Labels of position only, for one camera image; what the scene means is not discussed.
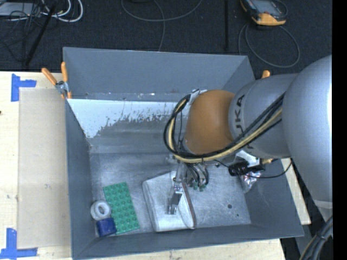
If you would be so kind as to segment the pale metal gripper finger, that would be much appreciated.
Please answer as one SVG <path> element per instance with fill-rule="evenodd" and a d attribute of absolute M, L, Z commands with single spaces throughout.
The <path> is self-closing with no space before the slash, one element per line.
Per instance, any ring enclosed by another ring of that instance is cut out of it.
<path fill-rule="evenodd" d="M 169 194 L 167 197 L 167 201 L 166 201 L 166 213 L 167 214 L 174 214 L 174 204 L 173 204 L 173 197 L 174 197 L 175 191 L 174 191 L 174 187 L 170 187 L 169 190 Z"/>
<path fill-rule="evenodd" d="M 177 211 L 178 204 L 180 202 L 180 199 L 183 194 L 183 188 L 181 185 L 174 185 L 172 187 L 172 194 L 171 194 L 171 214 L 174 215 Z"/>

